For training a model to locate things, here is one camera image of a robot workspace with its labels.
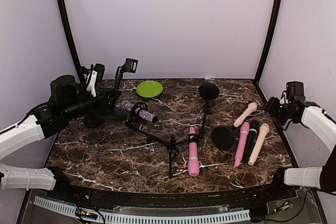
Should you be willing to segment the purple glitter microphone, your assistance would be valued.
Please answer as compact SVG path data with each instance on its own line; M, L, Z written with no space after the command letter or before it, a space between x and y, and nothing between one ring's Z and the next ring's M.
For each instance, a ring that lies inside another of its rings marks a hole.
M122 101L121 107L128 111L135 119L142 119L151 123L156 123L158 120L156 115L148 111L148 106L145 102L137 102L133 104L129 101Z

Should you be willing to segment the black tripod mic stand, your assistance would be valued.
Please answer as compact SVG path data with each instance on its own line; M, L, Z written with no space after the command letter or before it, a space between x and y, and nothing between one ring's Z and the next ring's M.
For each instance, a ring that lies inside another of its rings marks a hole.
M159 143L159 144L166 147L166 150L168 151L168 154L169 154L169 175L168 175L168 178L172 179L173 178L173 161L177 158L178 154L180 153L180 148L177 146L175 136L171 135L169 141L162 140L159 137L157 137L155 135L152 135L152 134L149 134L149 133L145 132L144 130L140 129L139 127L136 127L133 124L133 121L138 121L138 120L141 120L141 119L135 119L129 113L129 119L125 120L124 123L128 128L136 130L137 132L145 135L147 137L147 140L149 140L150 142L156 142L156 143Z

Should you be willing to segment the black microphone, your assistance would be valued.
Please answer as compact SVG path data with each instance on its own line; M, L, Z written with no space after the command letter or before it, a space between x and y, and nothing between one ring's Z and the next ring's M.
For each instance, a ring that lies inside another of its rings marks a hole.
M250 123L250 129L247 135L247 141L243 153L243 162L248 163L253 148L256 143L256 138L259 131L259 122L257 120L252 120Z

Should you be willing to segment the black round-base mic stand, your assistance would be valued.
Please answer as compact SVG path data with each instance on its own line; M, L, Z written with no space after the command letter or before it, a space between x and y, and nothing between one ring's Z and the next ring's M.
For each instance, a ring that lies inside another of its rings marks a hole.
M80 67L80 72L81 72L81 74L83 76L83 81L86 83L87 79L88 79L88 77L90 75L90 69L88 69L88 68L86 68L84 66L81 66Z

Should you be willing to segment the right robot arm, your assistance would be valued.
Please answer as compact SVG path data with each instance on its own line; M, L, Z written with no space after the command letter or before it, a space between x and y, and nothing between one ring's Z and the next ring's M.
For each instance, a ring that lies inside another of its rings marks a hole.
M279 180L268 188L273 200L280 199L288 186L315 188L335 195L335 120L315 102L307 101L304 83L291 81L281 98L271 97L265 111L287 130L290 123L301 124L312 131L330 152L328 160L321 167L282 168L276 173Z

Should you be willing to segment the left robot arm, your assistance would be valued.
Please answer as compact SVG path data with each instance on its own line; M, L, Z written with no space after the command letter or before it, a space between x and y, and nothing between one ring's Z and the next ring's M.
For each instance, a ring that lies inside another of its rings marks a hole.
M69 122L93 114L101 118L121 96L118 89L100 88L95 77L77 83L72 75L60 76L50 84L49 100L31 109L18 123L1 131L1 159L17 150L59 133ZM58 167L23 168L1 163L1 190L53 190L63 201L74 197L68 177Z

